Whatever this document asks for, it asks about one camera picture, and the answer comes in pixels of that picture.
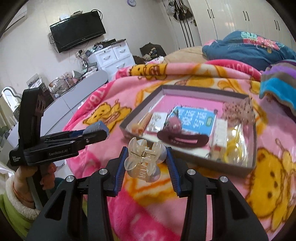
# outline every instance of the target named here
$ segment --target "wall-mounted tv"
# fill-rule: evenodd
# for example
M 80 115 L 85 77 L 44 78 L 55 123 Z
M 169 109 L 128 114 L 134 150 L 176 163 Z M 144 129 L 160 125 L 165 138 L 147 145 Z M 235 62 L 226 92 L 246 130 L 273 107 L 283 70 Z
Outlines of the wall-mounted tv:
M 97 11 L 76 15 L 50 26 L 59 53 L 106 33 Z

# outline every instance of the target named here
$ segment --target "blue comforter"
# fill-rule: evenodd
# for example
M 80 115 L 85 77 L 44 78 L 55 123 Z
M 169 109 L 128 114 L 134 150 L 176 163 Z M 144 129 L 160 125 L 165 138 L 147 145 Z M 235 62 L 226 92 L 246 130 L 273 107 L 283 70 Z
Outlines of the blue comforter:
M 202 52 L 210 60 L 238 60 L 257 70 L 265 70 L 284 59 L 296 59 L 296 53 L 282 43 L 242 31 L 232 32 L 223 40 L 209 41 Z

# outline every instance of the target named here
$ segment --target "blue card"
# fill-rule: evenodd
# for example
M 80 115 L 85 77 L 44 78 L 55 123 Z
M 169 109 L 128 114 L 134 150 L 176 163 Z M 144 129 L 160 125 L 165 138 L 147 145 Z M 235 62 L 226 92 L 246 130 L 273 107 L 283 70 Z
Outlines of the blue card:
M 176 106 L 169 114 L 169 117 L 175 116 L 178 110 L 178 117 L 182 122 L 182 130 L 192 132 L 194 134 L 205 134 L 210 136 L 214 126 L 216 115 L 213 111 Z

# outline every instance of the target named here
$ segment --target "white wardrobe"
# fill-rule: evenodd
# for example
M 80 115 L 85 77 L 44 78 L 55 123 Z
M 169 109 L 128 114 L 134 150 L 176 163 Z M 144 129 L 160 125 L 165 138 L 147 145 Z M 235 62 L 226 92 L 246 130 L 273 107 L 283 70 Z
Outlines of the white wardrobe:
M 296 42 L 266 0 L 188 0 L 202 45 L 235 30 L 256 33 L 296 50 Z

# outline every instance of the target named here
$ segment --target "clear hair clip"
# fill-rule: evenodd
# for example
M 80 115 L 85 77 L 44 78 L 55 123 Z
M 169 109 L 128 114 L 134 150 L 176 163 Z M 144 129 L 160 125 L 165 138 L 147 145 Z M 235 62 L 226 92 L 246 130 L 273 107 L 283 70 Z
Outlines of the clear hair clip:
M 152 149 L 147 147 L 147 141 L 134 137 L 128 144 L 129 156 L 124 161 L 128 175 L 152 183 L 160 178 L 157 164 L 162 163 L 167 156 L 166 147 L 161 142 L 155 142 Z

